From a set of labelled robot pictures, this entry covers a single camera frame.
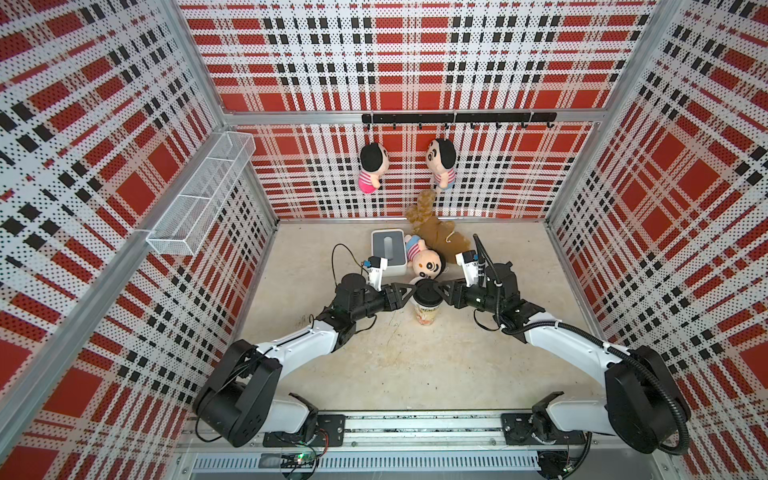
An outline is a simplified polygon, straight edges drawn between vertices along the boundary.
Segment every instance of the floor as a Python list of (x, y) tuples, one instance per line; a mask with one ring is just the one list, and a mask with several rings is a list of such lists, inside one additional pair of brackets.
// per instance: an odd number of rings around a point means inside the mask
[[(272, 340), (305, 326), (334, 296), (330, 254), (345, 243), (362, 261), (370, 235), (407, 222), (283, 223), (243, 325), (251, 343)], [(557, 318), (587, 329), (541, 223), (458, 223), (467, 237), (480, 236), (495, 262), (511, 260), (523, 298)], [(336, 275), (359, 272), (349, 253), (336, 249)], [(451, 265), (441, 280), (462, 277)], [(402, 281), (385, 277), (384, 283)], [(443, 304), (431, 326), (415, 320), (411, 306), (380, 313), (376, 325), (342, 349), (280, 380), (279, 394), (295, 392), (321, 410), (520, 409), (550, 392), (596, 395), (591, 377), (557, 356), (500, 332), (477, 327), (472, 309)], [(492, 325), (490, 313), (478, 319)], [(370, 320), (360, 320), (358, 329)]]

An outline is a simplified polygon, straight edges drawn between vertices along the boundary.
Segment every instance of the metal bracket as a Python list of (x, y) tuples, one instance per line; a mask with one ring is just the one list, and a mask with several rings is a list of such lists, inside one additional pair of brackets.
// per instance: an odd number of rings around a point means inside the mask
[[(541, 445), (531, 437), (532, 413), (502, 413), (502, 431), (507, 445)], [(584, 433), (561, 432), (553, 428), (553, 445), (583, 445)]]
[[(344, 443), (344, 424), (346, 423), (346, 417), (344, 415), (318, 415), (317, 416), (317, 428), (323, 429), (328, 432), (328, 446), (340, 447)], [(285, 448), (295, 446), (295, 443), (299, 441), (299, 436), (295, 433), (285, 432), (270, 432), (264, 434), (263, 446), (269, 448)], [(310, 440), (309, 445), (311, 447), (323, 448), (326, 446), (325, 436), (321, 434), (315, 435)]]

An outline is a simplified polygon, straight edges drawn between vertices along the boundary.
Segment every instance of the white wire basket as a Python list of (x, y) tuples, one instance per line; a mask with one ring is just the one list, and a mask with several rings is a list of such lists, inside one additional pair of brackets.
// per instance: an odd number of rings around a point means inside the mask
[(196, 255), (255, 150), (251, 134), (221, 134), (155, 224), (147, 238), (152, 248), (161, 255)]

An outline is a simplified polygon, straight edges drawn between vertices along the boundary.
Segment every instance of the stuffed animal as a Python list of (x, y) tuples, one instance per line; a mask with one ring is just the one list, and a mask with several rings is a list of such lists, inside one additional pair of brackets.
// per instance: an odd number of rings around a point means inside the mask
[(445, 270), (445, 259), (427, 248), (424, 240), (418, 235), (406, 235), (406, 257), (408, 266), (413, 268), (413, 273), (422, 278), (435, 278)]
[(389, 155), (376, 142), (366, 145), (360, 151), (360, 175), (357, 186), (364, 194), (372, 194), (381, 187), (379, 177), (389, 170)]
[(456, 149), (445, 138), (436, 138), (427, 148), (427, 167), (435, 174), (435, 182), (440, 190), (453, 188), (456, 181)]
[(436, 192), (422, 190), (416, 203), (406, 209), (406, 218), (413, 225), (413, 232), (425, 245), (442, 255), (450, 263), (456, 263), (456, 254), (471, 250), (469, 240), (454, 229), (451, 221), (442, 221), (434, 214)]

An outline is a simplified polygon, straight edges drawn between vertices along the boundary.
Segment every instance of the perforated panel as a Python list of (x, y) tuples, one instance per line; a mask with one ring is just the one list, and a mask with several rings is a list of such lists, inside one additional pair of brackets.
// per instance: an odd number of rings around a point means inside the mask
[(694, 478), (768, 475), (766, 47), (765, 2), (683, 2), (557, 223), (610, 341), (690, 403)]
[[(149, 255), (0, 478), (163, 478), (197, 389), (227, 349), (270, 231), (238, 180), (198, 255)], [(39, 476), (22, 475), (30, 462)]]
[(599, 108), (655, 3), (179, 0), (230, 111)]
[(0, 4), (0, 392), (211, 129), (154, 2)]
[[(402, 216), (434, 176), (425, 154), (435, 137), (456, 148), (456, 182), (438, 195), (449, 216), (542, 218), (584, 144), (591, 124), (457, 124), (374, 127), (241, 127), (253, 133), (253, 164), (278, 217)], [(389, 152), (382, 189), (357, 187), (359, 151), (378, 141)]]

